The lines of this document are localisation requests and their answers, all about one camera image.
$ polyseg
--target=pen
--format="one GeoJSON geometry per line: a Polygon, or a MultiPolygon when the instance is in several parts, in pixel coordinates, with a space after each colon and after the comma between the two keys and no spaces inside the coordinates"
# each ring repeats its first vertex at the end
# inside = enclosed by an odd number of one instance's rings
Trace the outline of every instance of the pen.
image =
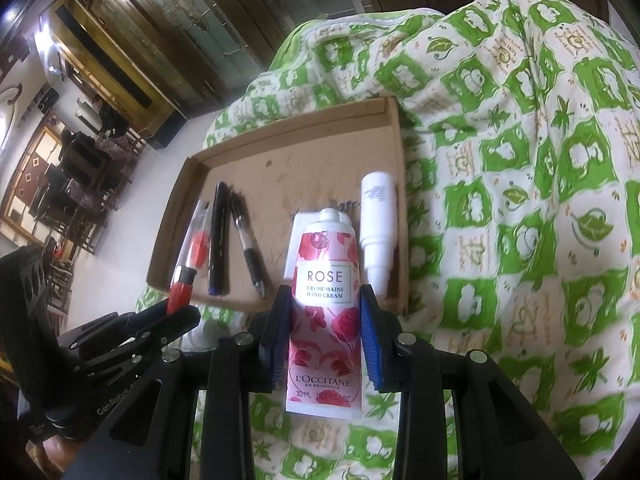
{"type": "Polygon", "coordinates": [[[211,212],[211,240],[209,245],[209,294],[221,296],[225,281],[226,204],[229,188],[224,182],[216,186],[211,212]]]}
{"type": "Polygon", "coordinates": [[[234,220],[234,224],[236,225],[236,229],[238,230],[240,244],[242,245],[242,251],[244,252],[246,266],[249,268],[251,281],[254,284],[255,289],[260,294],[260,297],[264,299],[264,278],[262,276],[260,257],[254,248],[254,238],[249,232],[246,216],[242,210],[242,201],[239,195],[233,191],[229,197],[229,209],[231,209],[231,216],[234,220]]]}

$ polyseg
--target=metal screw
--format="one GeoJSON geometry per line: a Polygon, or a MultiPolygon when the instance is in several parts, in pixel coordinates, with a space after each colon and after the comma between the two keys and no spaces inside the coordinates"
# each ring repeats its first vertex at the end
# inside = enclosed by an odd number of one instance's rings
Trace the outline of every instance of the metal screw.
{"type": "Polygon", "coordinates": [[[485,363],[487,360],[487,356],[482,350],[472,350],[469,352],[469,358],[478,364],[485,363]]]}
{"type": "Polygon", "coordinates": [[[169,348],[162,352],[162,361],[165,363],[173,363],[180,357],[181,352],[177,348],[169,348]]]}
{"type": "Polygon", "coordinates": [[[247,346],[254,342],[254,336],[248,332],[241,332],[234,337],[234,341],[237,345],[247,346]]]}
{"type": "Polygon", "coordinates": [[[401,345],[412,345],[415,343],[415,335],[413,335],[411,332],[402,332],[398,336],[398,342],[401,345]]]}

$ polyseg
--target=white bottle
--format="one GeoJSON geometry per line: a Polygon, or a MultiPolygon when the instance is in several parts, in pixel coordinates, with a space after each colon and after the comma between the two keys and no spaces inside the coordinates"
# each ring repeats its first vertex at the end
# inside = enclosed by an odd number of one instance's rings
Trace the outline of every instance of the white bottle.
{"type": "Polygon", "coordinates": [[[379,298],[386,298],[397,244],[396,183],[383,171],[369,173],[362,179],[360,191],[360,247],[367,282],[379,298]]]}
{"type": "Polygon", "coordinates": [[[229,337],[229,329],[217,319],[200,320],[196,328],[182,337],[182,351],[206,352],[216,348],[220,338],[229,337]]]}

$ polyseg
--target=ceiling light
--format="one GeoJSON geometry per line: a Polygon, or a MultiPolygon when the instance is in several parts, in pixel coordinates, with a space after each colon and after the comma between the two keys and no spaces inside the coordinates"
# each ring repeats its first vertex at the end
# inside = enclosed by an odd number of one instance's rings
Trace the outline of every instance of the ceiling light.
{"type": "Polygon", "coordinates": [[[8,10],[7,12],[5,12],[5,14],[4,14],[4,20],[5,20],[6,22],[10,22],[10,21],[14,20],[14,19],[15,19],[15,17],[16,17],[17,15],[18,15],[17,10],[15,10],[15,9],[9,9],[9,10],[8,10]]]}
{"type": "Polygon", "coordinates": [[[36,32],[33,35],[33,39],[36,41],[36,48],[43,54],[48,54],[49,50],[53,46],[53,38],[49,33],[49,25],[43,25],[42,30],[36,32]]]}

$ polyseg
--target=person's hand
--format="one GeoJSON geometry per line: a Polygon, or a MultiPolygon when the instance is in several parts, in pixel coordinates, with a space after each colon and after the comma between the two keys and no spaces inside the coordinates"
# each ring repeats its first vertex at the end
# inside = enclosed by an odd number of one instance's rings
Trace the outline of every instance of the person's hand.
{"type": "Polygon", "coordinates": [[[61,472],[65,472],[66,468],[71,465],[82,446],[84,446],[84,443],[69,440],[59,435],[52,436],[42,443],[48,459],[61,472]]]}

